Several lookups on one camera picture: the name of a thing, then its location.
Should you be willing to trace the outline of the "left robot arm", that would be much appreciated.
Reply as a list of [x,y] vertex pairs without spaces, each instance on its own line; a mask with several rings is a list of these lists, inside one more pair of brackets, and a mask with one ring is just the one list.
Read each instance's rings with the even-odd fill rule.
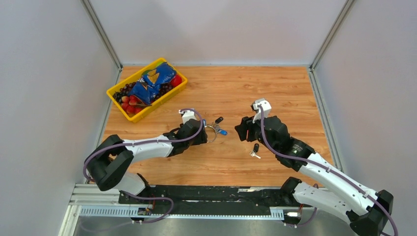
[[101,191],[117,189],[131,193],[140,204],[150,198],[150,190],[140,174],[128,171],[131,164],[157,157],[182,154],[190,146],[207,143],[204,122],[194,118],[179,128],[158,137],[143,140],[122,140],[118,135],[108,137],[84,162]]

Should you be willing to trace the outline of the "key with blue tag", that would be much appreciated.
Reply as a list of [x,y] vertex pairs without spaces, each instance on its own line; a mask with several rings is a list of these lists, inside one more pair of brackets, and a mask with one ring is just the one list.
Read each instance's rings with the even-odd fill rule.
[[219,130],[217,131],[217,133],[218,133],[218,134],[221,134],[221,135],[224,135],[224,136],[228,135],[228,132],[227,132],[227,131],[225,131],[225,130],[223,130],[223,129],[219,129]]

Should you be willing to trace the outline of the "large metal keyring with keys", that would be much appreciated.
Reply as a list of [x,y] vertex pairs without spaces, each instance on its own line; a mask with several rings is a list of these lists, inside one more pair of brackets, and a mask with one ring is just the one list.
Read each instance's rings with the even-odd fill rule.
[[214,122],[212,122],[212,123],[207,123],[207,121],[204,119],[203,120],[203,124],[204,124],[204,126],[205,126],[205,129],[207,130],[207,129],[211,129],[213,132],[214,132],[214,138],[213,139],[211,139],[211,140],[207,140],[207,143],[212,143],[212,142],[214,142],[216,139],[217,139],[217,136],[219,135],[218,133],[217,133],[217,131],[219,130],[219,129],[222,129],[221,127],[220,127],[220,123],[222,122],[224,120],[224,118],[223,117],[218,117]]

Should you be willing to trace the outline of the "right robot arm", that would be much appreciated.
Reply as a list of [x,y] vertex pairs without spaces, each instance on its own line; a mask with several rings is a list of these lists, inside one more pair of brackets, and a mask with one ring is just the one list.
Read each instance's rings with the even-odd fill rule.
[[276,117],[243,117],[235,127],[241,141],[257,141],[275,154],[284,166],[318,181],[325,191],[290,177],[281,186],[281,199],[324,210],[346,222],[359,236],[381,236],[387,223],[394,235],[398,228],[391,216],[393,195],[368,188],[324,160],[305,142],[290,136],[287,126]]

